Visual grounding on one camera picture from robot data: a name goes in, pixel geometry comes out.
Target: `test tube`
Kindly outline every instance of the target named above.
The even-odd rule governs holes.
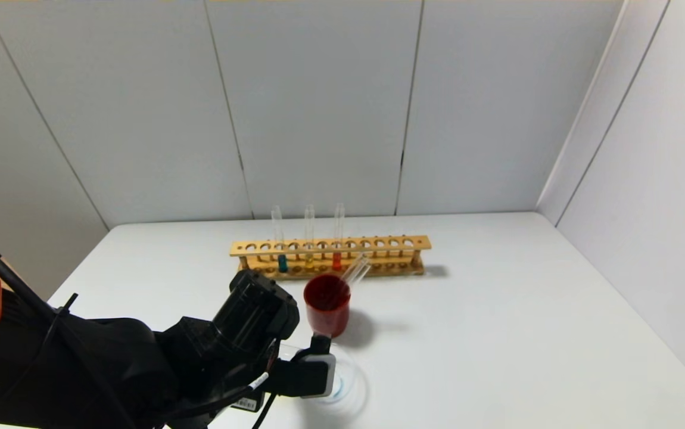
[[[372,263],[369,261],[367,255],[359,253],[348,269],[346,269],[345,274],[340,277],[340,283],[347,286],[342,288],[342,293],[344,295],[350,295],[351,288],[359,284],[359,281],[364,278],[364,275],[369,272],[370,268],[372,268]]]
[[[345,206],[342,203],[337,203],[335,207],[335,241],[332,246],[337,249],[332,254],[332,269],[334,271],[343,271],[343,255],[340,250],[343,247],[343,222],[345,222]]]
[[[313,211],[313,204],[305,206],[305,248],[313,249],[313,221],[316,212]],[[313,253],[305,254],[305,269],[313,270]]]
[[[278,249],[285,249],[285,231],[282,230],[282,211],[279,206],[274,206],[271,209],[271,223],[274,225],[274,241],[277,243]],[[287,272],[287,255],[279,255],[277,257],[279,272]]]

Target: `white wall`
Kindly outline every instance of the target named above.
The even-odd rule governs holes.
[[[534,209],[620,8],[426,2],[398,214]]]
[[[106,233],[0,43],[0,252],[47,299]]]
[[[669,0],[626,0],[536,211],[557,225],[618,111]]]
[[[558,229],[685,364],[685,1],[670,2]]]
[[[0,2],[0,32],[98,211],[250,217],[201,2]]]
[[[620,5],[0,2],[0,142],[30,141],[0,147],[0,213],[45,215],[0,247],[25,273],[102,221],[532,209]]]
[[[392,215],[419,2],[207,9],[256,216]]]

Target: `black cable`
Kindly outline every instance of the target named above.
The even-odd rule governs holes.
[[[221,408],[228,407],[234,402],[239,401],[239,399],[248,396],[248,394],[252,392],[253,388],[250,386],[245,386],[244,388],[237,390],[235,393],[229,394],[229,396],[218,399],[217,401],[207,402],[207,404],[198,405],[194,408],[188,408],[180,412],[170,413],[169,415],[163,416],[163,420],[171,421],[179,418],[196,417],[199,415],[208,414],[216,410],[220,410]]]
[[[302,359],[305,356],[308,356],[310,354],[312,354],[312,350],[310,350],[310,348],[300,350],[299,352],[297,352],[292,357],[292,359],[290,359],[290,362],[297,362],[300,359]],[[271,408],[271,404],[274,403],[274,399],[276,399],[276,397],[277,397],[277,394],[275,394],[275,393],[272,393],[271,396],[269,396],[269,400],[266,401],[265,405],[263,405],[263,410],[261,410],[260,415],[255,420],[255,424],[253,424],[253,429],[258,429],[261,426],[261,424],[263,423],[263,420],[266,419],[266,415],[268,415],[268,413],[269,413],[269,408]]]
[[[7,264],[3,263],[1,259],[0,279],[7,283],[11,290],[13,290],[14,293],[16,293],[17,296],[22,299],[24,304],[34,310],[37,315],[41,316],[46,323],[49,325],[54,324],[55,332],[57,332],[62,340],[64,340],[68,350],[73,352],[76,358],[78,358],[78,361],[83,364],[83,368],[89,373],[100,392],[109,402],[109,405],[111,405],[112,408],[114,408],[114,410],[117,412],[117,416],[119,416],[122,426],[127,427],[128,429],[135,428],[136,425],[126,412],[125,407],[120,402],[120,399],[117,398],[116,392],[104,377],[104,374],[102,373],[102,370],[99,368],[98,364],[95,363],[92,356],[89,356],[89,354],[86,352],[86,347],[83,345],[83,342],[81,342],[78,335],[73,332],[69,326],[61,323],[60,318],[57,317],[54,309],[52,309],[49,304],[46,304],[46,302],[38,297],[38,295],[36,295],[35,292],[29,288],[29,286],[27,286],[27,283],[20,279],[19,275],[17,275],[10,267],[8,267]]]
[[[261,410],[258,419],[255,420],[255,424],[253,424],[253,429],[258,429],[260,427],[260,424],[263,423],[263,419],[265,419],[266,415],[269,413],[269,408],[271,408],[271,404],[274,403],[274,399],[276,399],[276,394],[272,393],[271,396],[269,396],[269,400],[266,401],[265,405],[263,405],[263,410]]]
[[[27,287],[27,283],[20,279],[19,275],[12,271],[1,259],[0,278],[10,286],[11,290],[15,291],[17,296],[19,296],[27,306],[33,309],[41,318],[46,320],[47,323],[51,324],[55,317],[54,309],[52,309],[49,304],[46,304],[46,302],[43,302],[31,288]]]

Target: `white cable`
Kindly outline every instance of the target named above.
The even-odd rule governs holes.
[[[247,385],[247,387],[255,390],[258,388],[258,386],[263,384],[264,381],[268,380],[268,377],[269,377],[269,373],[264,372],[263,374],[260,375],[260,377],[256,378],[255,381],[253,381],[252,383],[249,383],[249,385]]]

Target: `blue liquid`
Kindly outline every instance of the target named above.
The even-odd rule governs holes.
[[[279,272],[288,272],[289,269],[287,267],[287,256],[279,255],[279,258],[277,259],[279,261]]]

